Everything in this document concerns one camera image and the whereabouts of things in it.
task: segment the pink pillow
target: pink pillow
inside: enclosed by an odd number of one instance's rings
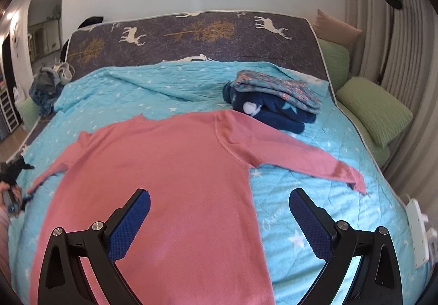
[[[318,9],[313,29],[316,37],[340,44],[348,49],[350,54],[353,53],[356,39],[362,32],[362,30],[327,15],[320,9]]]

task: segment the curtain fold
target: curtain fold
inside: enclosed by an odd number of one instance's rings
[[[347,0],[347,23],[363,30],[351,59],[353,75],[376,81],[389,44],[385,0]],[[394,11],[394,31],[382,87],[414,117],[390,145],[382,168],[396,193],[419,200],[438,224],[438,15],[428,0],[404,0]]]

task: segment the white power strip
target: white power strip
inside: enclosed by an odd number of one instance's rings
[[[418,201],[411,199],[406,205],[409,227],[412,235],[415,267],[419,268],[429,261],[428,237],[424,227],[424,216],[421,213]]]

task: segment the silver screw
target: silver screw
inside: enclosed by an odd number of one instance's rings
[[[388,234],[388,229],[386,227],[380,226],[379,227],[379,232],[381,234]]]
[[[60,234],[62,234],[62,228],[58,227],[58,228],[55,228],[53,230],[53,235],[54,236],[59,236]]]
[[[93,224],[92,229],[94,231],[99,231],[103,227],[103,222],[97,221]]]
[[[345,221],[339,221],[338,222],[338,227],[341,229],[341,230],[348,230],[348,224],[347,224],[347,222],[345,222]]]

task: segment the blue gripper pad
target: blue gripper pad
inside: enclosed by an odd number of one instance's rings
[[[144,190],[109,237],[108,257],[112,263],[126,255],[150,209],[151,198]]]
[[[333,229],[334,233],[332,232],[331,234],[322,223],[323,221],[316,215],[316,213],[320,213],[319,210],[322,210],[324,213],[326,211],[316,207],[301,188],[294,189],[290,193],[289,208],[312,247],[315,256],[327,262],[333,253],[332,243],[334,237],[336,237],[336,231]]]

